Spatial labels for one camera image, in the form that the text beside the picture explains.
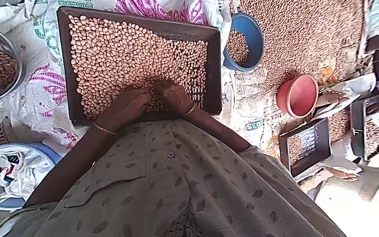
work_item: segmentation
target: red plastic container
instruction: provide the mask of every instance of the red plastic container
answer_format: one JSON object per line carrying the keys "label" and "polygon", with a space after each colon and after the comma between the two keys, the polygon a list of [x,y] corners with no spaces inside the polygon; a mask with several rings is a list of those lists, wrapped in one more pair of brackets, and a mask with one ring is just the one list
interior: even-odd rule
{"label": "red plastic container", "polygon": [[314,109],[318,99],[318,84],[308,74],[287,81],[277,92],[277,106],[294,118],[303,118]]}

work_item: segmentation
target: blue plate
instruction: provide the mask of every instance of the blue plate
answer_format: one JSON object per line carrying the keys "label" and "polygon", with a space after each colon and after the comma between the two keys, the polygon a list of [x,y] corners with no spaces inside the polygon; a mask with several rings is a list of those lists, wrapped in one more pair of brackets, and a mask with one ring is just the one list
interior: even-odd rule
{"label": "blue plate", "polygon": [[[3,147],[15,147],[15,146],[22,146],[22,147],[27,147],[29,149],[35,150],[39,153],[42,154],[42,156],[47,157],[55,166],[62,157],[58,155],[55,151],[50,149],[49,147],[45,146],[42,143],[8,143],[8,144],[3,144],[0,145],[0,148]],[[25,200],[23,198],[14,198],[10,197],[4,202],[0,203],[0,210],[2,211],[14,211],[17,209],[20,209],[23,207],[25,203]]]}
{"label": "blue plate", "polygon": [[248,59],[243,67],[236,64],[229,56],[227,49],[224,49],[223,65],[232,70],[247,72],[253,70],[261,62],[264,52],[264,39],[261,29],[257,22],[245,13],[236,13],[232,15],[232,26],[230,30],[237,30],[245,35],[248,45]]}

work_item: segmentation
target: green print on sack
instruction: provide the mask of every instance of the green print on sack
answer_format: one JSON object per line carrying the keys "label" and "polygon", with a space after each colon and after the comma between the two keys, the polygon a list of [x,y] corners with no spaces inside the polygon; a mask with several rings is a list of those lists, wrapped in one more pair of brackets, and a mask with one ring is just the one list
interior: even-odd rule
{"label": "green print on sack", "polygon": [[[74,1],[58,1],[57,2],[59,6],[70,6],[70,7],[80,7],[80,8],[93,8],[93,4],[91,0],[84,0],[80,2],[74,2]],[[47,0],[37,0],[34,3],[37,4],[45,4],[48,5]],[[34,16],[33,18],[33,26],[34,26],[34,33],[41,39],[46,41],[46,44],[50,49],[59,51],[59,48],[56,43],[56,37],[55,35],[50,34],[50,30],[45,27],[45,16],[46,12],[42,13],[41,15]]]}

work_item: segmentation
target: sieve tray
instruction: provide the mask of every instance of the sieve tray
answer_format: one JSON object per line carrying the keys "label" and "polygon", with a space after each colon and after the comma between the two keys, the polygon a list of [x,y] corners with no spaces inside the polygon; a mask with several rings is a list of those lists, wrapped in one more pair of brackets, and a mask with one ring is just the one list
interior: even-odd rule
{"label": "sieve tray", "polygon": [[[81,94],[77,92],[78,81],[77,74],[71,66],[71,35],[68,24],[70,20],[68,15],[81,16],[87,18],[108,19],[117,22],[127,22],[138,24],[139,26],[152,30],[153,33],[167,40],[189,40],[189,41],[207,41],[207,62],[206,69],[206,92],[200,91],[190,93],[196,95],[198,104],[200,95],[203,94],[203,110],[210,115],[218,115],[222,111],[222,89],[221,89],[221,66],[220,66],[220,33],[216,27],[197,25],[186,22],[176,22],[164,19],[156,19],[142,16],[125,15],[109,11],[101,11],[87,8],[76,8],[62,6],[57,10],[59,35],[61,38],[62,56],[64,59],[66,92],[68,100],[68,109],[70,120],[74,126],[90,126],[94,120],[86,119],[83,114],[81,105]],[[177,119],[171,111],[152,111],[144,113],[137,122],[157,121],[165,119]]]}
{"label": "sieve tray", "polygon": [[[304,157],[299,159],[292,167],[289,160],[288,138],[300,134],[309,129],[314,130],[315,140],[314,148],[304,154]],[[306,125],[299,127],[289,133],[279,136],[280,160],[282,164],[291,172],[293,177],[296,177],[303,171],[307,170],[314,164],[327,159],[331,156],[329,120],[321,118],[313,120]]]}

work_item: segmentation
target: bare foot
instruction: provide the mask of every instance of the bare foot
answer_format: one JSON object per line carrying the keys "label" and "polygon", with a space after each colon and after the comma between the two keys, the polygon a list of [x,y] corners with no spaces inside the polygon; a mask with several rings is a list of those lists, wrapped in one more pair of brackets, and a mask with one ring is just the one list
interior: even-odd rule
{"label": "bare foot", "polygon": [[308,178],[300,181],[298,185],[304,193],[307,193],[309,190],[317,187],[324,180],[327,180],[328,178],[333,176],[334,175],[331,172],[322,169],[318,171],[315,175],[309,176]]}
{"label": "bare foot", "polygon": [[358,180],[356,178],[355,174],[347,174],[347,173],[344,173],[344,172],[342,172],[340,170],[335,170],[335,169],[329,168],[329,167],[325,167],[324,169],[326,169],[330,173],[334,174],[334,176],[336,176],[338,178],[342,178],[342,179],[344,179],[346,181],[356,181],[356,180]]}
{"label": "bare foot", "polygon": [[345,101],[349,100],[348,97],[344,97],[345,95],[346,95],[346,93],[344,93],[344,92],[325,91],[325,92],[323,92],[323,95],[318,97],[316,107],[328,105],[328,104],[333,104],[333,103],[345,102]]}

